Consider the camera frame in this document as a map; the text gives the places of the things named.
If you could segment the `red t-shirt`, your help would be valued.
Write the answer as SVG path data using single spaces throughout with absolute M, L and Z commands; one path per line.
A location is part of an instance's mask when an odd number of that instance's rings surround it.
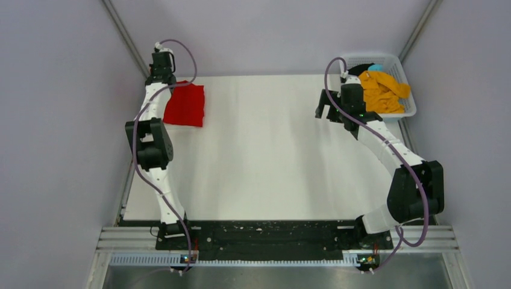
M 163 116 L 163 123 L 180 126 L 203 127 L 205 91 L 203 85 L 179 81 L 184 86 L 174 88 L 168 100 Z

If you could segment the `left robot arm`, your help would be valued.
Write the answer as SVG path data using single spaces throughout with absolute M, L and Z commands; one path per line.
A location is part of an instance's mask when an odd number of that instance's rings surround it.
M 149 77 L 145 80 L 145 98 L 140 112 L 125 124 L 125 131 L 136 162 L 137 174 L 154 189 L 160 208 L 158 237 L 170 238 L 179 249 L 192 244 L 193 232 L 181 224 L 186 218 L 171 177 L 174 147 L 163 123 L 163 114 L 173 92 L 175 59 L 168 48 L 155 48 Z

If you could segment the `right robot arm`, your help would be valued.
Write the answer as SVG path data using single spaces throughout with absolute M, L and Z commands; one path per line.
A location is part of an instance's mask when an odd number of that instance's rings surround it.
M 315 117 L 320 119 L 326 108 L 327 119 L 341 123 L 377 157 L 392 178 L 385 202 L 356 218 L 356 245 L 369 248 L 381 232 L 444 211 L 444 168 L 438 161 L 416 155 L 390 132 L 379 114 L 367 111 L 360 84 L 344 84 L 338 92 L 323 89 Z

